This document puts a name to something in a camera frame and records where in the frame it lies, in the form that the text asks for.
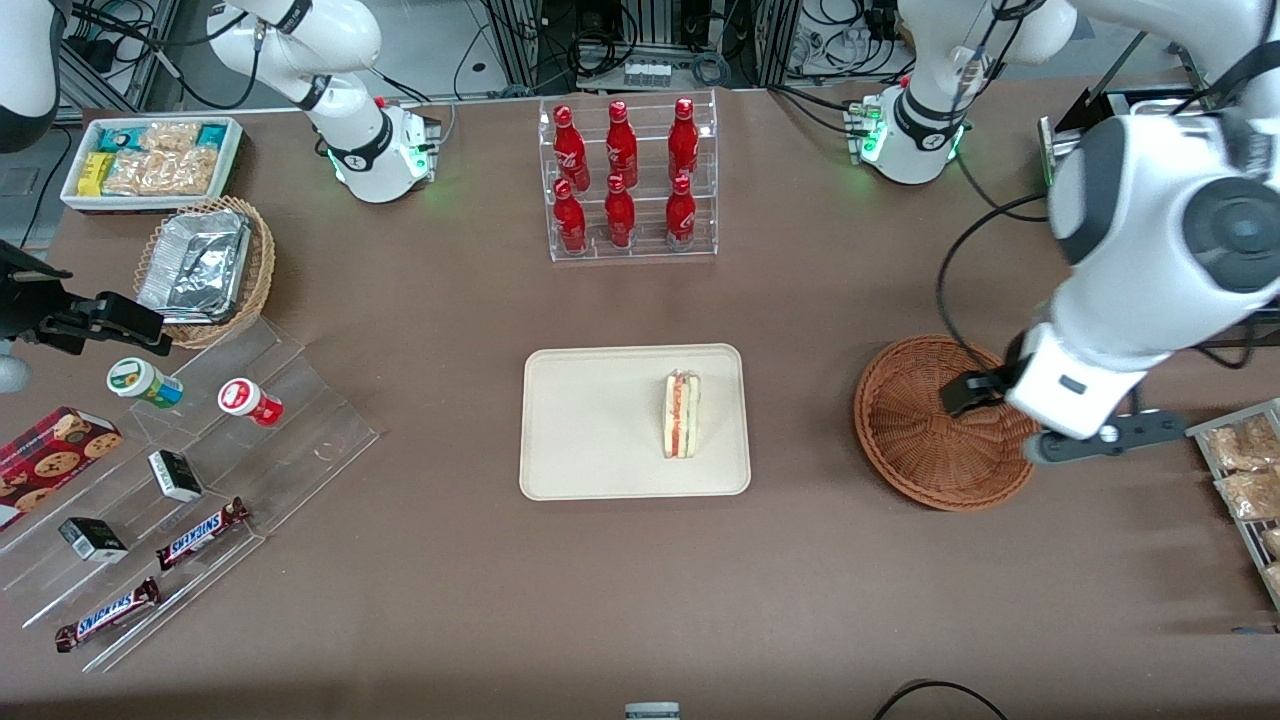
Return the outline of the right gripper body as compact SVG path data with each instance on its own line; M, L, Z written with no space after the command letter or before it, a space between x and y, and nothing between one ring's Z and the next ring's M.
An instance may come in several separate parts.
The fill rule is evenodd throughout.
M1 338L15 340L37 328L69 301L63 281L70 273L50 266L15 245L1 241Z

